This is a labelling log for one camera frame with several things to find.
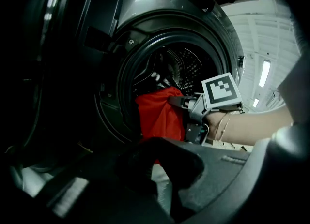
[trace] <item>human arm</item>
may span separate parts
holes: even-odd
[[[208,138],[214,140],[217,133],[219,139],[229,118],[221,141],[252,146],[257,140],[271,137],[279,128],[289,126],[293,121],[286,106],[263,113],[224,115],[217,112],[206,117],[210,128]]]

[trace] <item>black and white square marker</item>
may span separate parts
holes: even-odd
[[[206,107],[217,108],[242,102],[238,87],[230,73],[202,81]]]

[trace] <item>bracelet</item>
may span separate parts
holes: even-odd
[[[218,141],[218,140],[217,140],[217,132],[218,132],[218,129],[219,129],[220,125],[222,124],[222,122],[223,122],[224,118],[226,117],[226,115],[229,115],[229,114],[230,114],[230,113],[227,112],[227,113],[222,117],[221,121],[219,122],[219,124],[218,124],[218,126],[217,126],[217,130],[216,130],[216,132],[215,132],[215,141]],[[229,120],[230,120],[230,118],[228,118],[227,123],[226,123],[224,129],[221,131],[222,135],[221,135],[219,141],[221,141],[222,138],[223,138],[223,136],[224,136],[225,129],[227,128],[227,125],[228,125]]]

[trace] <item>washing machine opening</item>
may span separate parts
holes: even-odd
[[[218,75],[214,61],[206,51],[187,43],[162,47],[146,57],[134,76],[132,96],[170,86],[183,95],[202,92],[201,81]]]

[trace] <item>red garment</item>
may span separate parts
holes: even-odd
[[[184,141],[183,110],[168,103],[169,97],[182,97],[176,87],[169,87],[136,98],[144,138],[167,137]]]

